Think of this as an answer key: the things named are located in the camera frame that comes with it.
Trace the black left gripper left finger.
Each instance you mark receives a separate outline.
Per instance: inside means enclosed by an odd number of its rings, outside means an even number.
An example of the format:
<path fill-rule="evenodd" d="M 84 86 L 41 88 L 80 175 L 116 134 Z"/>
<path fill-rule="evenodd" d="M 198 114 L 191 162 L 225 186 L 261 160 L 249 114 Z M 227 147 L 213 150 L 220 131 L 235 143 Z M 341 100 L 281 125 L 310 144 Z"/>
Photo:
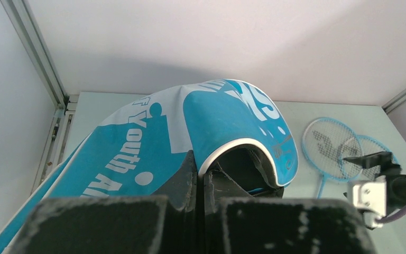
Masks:
<path fill-rule="evenodd" d="M 188 151 L 150 196 L 51 198 L 25 221 L 9 253 L 196 253 L 197 169 Z"/>

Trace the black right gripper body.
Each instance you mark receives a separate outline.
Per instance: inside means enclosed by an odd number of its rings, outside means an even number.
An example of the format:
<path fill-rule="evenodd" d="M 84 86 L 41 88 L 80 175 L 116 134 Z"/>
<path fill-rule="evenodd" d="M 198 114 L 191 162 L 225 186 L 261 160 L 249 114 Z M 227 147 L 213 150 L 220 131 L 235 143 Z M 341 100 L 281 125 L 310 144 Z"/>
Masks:
<path fill-rule="evenodd" d="M 406 175 L 401 174 L 399 164 L 387 164 L 380 167 L 378 176 L 386 180 L 386 212 L 390 214 L 406 205 Z"/>

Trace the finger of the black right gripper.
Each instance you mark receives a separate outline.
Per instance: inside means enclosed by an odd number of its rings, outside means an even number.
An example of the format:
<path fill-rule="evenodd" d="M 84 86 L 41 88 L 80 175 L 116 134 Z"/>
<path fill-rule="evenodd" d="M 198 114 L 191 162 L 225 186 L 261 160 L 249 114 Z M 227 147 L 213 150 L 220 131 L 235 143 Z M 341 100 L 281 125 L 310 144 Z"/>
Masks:
<path fill-rule="evenodd" d="M 394 167 L 393 154 L 388 151 L 381 151 L 364 155 L 361 157 L 346 157 L 343 161 L 360 166 L 362 169 L 370 169 L 379 166 L 382 170 Z"/>

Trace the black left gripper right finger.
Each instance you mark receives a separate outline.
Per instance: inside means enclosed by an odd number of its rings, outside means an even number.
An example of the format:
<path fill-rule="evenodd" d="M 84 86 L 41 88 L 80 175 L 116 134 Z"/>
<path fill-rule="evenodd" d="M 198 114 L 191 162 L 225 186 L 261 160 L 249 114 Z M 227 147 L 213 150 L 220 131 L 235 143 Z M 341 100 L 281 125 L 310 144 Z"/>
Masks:
<path fill-rule="evenodd" d="M 360 214 L 338 199 L 253 197 L 204 176 L 206 253 L 375 253 Z"/>

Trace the blue racket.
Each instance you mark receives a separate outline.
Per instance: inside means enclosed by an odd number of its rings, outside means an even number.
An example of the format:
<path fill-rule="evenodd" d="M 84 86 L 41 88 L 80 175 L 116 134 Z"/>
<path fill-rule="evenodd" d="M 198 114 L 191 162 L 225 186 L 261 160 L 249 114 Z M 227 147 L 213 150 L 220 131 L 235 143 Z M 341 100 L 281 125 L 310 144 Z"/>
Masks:
<path fill-rule="evenodd" d="M 382 152 L 382 151 L 386 151 L 386 152 L 391 152 L 391 150 L 384 145 L 383 143 L 381 143 L 379 140 L 367 136 L 367 135 L 358 135 L 357 136 L 359 141 L 361 142 L 362 145 L 362 151 L 364 153 L 364 155 L 369 155 L 372 153 L 376 153 L 376 152 Z M 379 174 L 381 171 L 380 166 L 375 166 L 369 169 L 363 169 L 361 176 L 365 177 L 368 180 L 374 180 L 376 175 Z"/>
<path fill-rule="evenodd" d="M 358 135 L 345 123 L 331 117 L 310 122 L 301 140 L 301 148 L 309 165 L 321 173 L 317 198 L 322 197 L 327 180 L 348 182 L 356 179 L 362 169 L 345 158 L 364 155 Z"/>

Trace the blue racket bag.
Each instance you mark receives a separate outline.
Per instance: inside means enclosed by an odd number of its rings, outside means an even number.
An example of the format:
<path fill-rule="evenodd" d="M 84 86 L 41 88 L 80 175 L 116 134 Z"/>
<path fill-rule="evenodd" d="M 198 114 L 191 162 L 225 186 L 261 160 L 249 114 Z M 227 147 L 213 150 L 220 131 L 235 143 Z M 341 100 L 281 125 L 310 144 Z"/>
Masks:
<path fill-rule="evenodd" d="M 87 135 L 13 215 L 0 232 L 0 253 L 44 198 L 151 195 L 188 151 L 202 176 L 223 153 L 242 145 L 269 187 L 286 187 L 295 178 L 292 133 L 270 97 L 248 82 L 179 85 L 128 103 Z"/>

